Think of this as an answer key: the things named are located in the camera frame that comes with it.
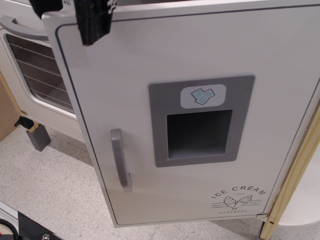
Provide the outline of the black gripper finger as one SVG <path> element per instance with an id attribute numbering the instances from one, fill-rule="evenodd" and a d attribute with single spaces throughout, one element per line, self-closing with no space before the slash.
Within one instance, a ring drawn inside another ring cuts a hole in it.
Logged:
<path id="1" fill-rule="evenodd" d="M 76 0 L 74 5 L 83 45 L 93 45 L 110 33 L 115 0 Z"/>
<path id="2" fill-rule="evenodd" d="M 60 11 L 63 9 L 62 0 L 30 0 L 35 14 L 41 19 L 43 13 Z"/>

